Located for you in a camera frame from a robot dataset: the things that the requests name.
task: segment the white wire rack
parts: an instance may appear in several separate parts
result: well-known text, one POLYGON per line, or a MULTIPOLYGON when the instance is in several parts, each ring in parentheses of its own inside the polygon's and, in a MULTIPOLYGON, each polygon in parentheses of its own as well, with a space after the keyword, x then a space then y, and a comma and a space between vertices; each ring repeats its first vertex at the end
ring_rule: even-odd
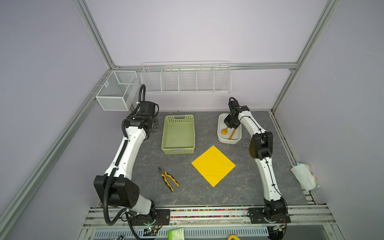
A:
POLYGON ((129 111, 139 89, 135 71, 112 71, 96 95, 106 111, 129 111))
POLYGON ((144 67, 142 83, 149 94, 229 93, 232 88, 228 64, 144 67))

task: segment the yellow square paper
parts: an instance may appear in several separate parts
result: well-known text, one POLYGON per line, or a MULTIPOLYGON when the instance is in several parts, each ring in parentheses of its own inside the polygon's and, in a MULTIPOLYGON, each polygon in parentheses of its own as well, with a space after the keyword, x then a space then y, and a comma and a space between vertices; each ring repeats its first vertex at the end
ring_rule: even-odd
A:
POLYGON ((213 187, 236 166, 215 146, 193 161, 192 165, 213 187))

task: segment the light green tray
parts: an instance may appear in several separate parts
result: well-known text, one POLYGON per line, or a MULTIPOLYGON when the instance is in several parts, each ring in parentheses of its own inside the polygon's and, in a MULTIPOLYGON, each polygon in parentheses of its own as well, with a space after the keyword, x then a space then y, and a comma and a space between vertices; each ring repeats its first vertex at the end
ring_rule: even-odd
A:
POLYGON ((195 150, 193 115, 168 115, 164 120, 161 150, 165 154, 186 154, 195 150))

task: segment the pliers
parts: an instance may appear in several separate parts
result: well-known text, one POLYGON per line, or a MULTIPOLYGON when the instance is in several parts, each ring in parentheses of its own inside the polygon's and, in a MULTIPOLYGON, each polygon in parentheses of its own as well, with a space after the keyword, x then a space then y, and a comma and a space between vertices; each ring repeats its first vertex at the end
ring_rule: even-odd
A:
POLYGON ((170 179, 173 180, 173 182, 179 187, 180 184, 178 182, 176 182, 176 180, 167 173, 167 171, 165 171, 164 169, 162 169, 161 167, 158 167, 159 168, 159 172, 161 174, 161 176, 164 178, 164 182, 167 184, 167 186, 169 187, 169 189, 173 192, 173 188, 171 187, 171 185, 169 185, 166 177, 169 177, 170 179))

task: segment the gray basket handle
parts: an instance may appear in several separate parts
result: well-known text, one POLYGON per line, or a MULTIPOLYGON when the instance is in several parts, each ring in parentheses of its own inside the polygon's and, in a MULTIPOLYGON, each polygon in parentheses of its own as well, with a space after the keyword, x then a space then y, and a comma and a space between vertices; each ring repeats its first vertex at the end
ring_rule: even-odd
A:
POLYGON ((175 119, 182 119, 185 118, 185 115, 173 115, 175 119))

